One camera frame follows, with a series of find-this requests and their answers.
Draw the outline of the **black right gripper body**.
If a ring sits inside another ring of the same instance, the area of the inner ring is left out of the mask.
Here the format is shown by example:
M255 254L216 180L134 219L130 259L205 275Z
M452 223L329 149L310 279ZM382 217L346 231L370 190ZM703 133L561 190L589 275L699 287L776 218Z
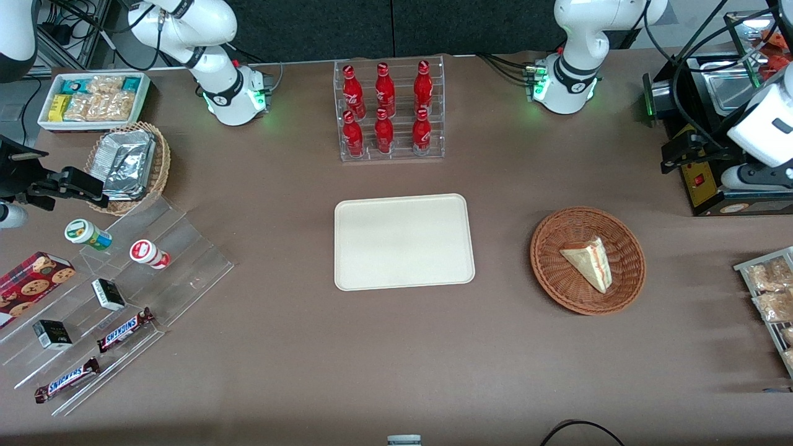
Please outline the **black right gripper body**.
M1 198L12 203L36 206L44 211L54 210L54 198L37 196L30 191L40 181L48 180L49 170L43 168L40 158L45 151L31 149L23 144L1 137Z

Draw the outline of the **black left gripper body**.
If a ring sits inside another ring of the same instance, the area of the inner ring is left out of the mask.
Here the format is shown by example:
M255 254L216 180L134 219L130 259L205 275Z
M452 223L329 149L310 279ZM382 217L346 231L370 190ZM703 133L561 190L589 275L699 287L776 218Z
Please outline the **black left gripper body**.
M694 129L680 130L679 137L682 138L682 150L679 155L680 169L684 169L690 164L733 161L733 151L729 147L719 149L716 144L708 141Z

